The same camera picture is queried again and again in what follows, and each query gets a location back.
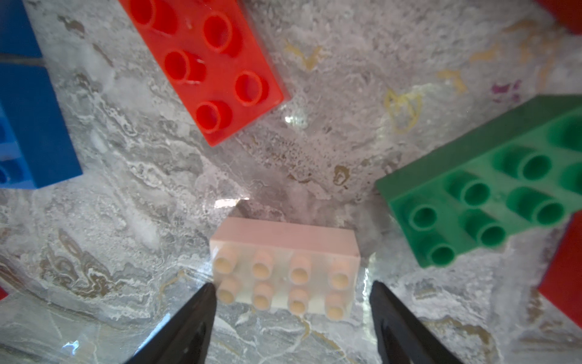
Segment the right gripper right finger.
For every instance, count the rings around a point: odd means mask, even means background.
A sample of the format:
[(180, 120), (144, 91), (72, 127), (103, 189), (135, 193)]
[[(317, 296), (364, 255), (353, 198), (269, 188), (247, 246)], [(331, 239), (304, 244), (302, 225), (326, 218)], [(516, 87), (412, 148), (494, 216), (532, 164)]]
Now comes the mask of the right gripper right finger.
[(384, 283), (373, 283), (369, 302), (383, 363), (462, 363)]

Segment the red brick far right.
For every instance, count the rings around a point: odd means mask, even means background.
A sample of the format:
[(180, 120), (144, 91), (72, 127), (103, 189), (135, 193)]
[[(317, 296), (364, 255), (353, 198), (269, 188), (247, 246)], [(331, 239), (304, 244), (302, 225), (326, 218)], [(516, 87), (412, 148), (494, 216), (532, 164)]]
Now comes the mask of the red brick far right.
[(571, 217), (538, 291), (581, 327), (581, 212)]

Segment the white brick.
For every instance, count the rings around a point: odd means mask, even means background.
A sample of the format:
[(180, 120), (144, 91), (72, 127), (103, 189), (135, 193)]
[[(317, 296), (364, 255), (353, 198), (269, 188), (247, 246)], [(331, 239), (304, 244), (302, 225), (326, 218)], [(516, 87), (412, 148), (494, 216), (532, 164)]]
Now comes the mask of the white brick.
[(354, 231), (227, 218), (209, 248), (218, 300), (349, 318), (361, 264)]

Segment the dark blue brick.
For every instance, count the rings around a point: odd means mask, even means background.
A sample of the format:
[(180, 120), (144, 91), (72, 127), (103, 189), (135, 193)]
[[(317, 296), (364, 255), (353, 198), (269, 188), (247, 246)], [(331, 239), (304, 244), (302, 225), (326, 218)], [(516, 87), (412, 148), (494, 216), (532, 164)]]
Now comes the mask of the dark blue brick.
[(83, 174), (48, 71), (1, 65), (1, 188), (36, 190)]
[(1, 0), (1, 54), (41, 59), (42, 53), (21, 0)]

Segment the red brick centre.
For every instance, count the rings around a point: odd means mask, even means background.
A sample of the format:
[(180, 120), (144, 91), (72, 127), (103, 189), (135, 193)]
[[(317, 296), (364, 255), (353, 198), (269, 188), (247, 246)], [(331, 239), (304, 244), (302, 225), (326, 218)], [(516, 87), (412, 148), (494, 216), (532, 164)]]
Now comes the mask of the red brick centre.
[(288, 98), (240, 2), (129, 0), (121, 5), (210, 146)]

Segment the red brick upper right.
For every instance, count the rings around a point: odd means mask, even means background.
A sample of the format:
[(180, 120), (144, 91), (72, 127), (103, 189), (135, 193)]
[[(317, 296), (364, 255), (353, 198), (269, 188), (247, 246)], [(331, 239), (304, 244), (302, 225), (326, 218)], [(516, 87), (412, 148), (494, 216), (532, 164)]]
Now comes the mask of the red brick upper right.
[(554, 19), (575, 35), (582, 32), (581, 0), (536, 0)]

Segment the green brick lower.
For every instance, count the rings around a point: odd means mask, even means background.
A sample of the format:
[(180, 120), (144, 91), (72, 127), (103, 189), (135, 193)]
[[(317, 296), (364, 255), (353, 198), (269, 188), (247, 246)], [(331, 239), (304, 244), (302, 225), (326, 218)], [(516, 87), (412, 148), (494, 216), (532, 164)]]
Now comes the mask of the green brick lower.
[(559, 224), (581, 208), (581, 98), (536, 96), (375, 185), (423, 268)]

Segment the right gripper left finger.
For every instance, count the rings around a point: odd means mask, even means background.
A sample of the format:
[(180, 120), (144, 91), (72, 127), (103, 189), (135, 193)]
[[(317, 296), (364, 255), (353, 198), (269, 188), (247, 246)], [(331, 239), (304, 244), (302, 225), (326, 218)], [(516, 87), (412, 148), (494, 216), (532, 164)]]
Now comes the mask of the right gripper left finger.
[(128, 359), (127, 364), (204, 363), (217, 305), (215, 285), (203, 285), (145, 347)]

